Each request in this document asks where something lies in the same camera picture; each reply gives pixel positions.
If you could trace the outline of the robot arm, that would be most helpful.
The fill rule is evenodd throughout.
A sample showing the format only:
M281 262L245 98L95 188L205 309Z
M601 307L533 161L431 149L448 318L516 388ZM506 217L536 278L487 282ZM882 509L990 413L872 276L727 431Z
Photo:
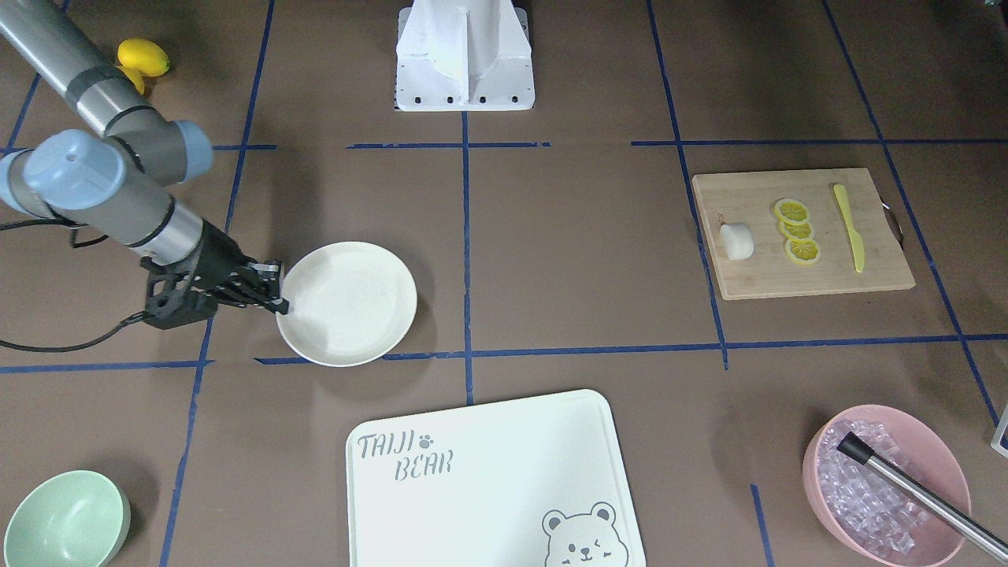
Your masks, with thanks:
M135 319L170 329L220 305L287 313L279 261L255 261L169 193L212 168L198 125L169 121L50 1L4 1L2 36L87 123L2 159L2 200L36 220L85 225L148 272Z

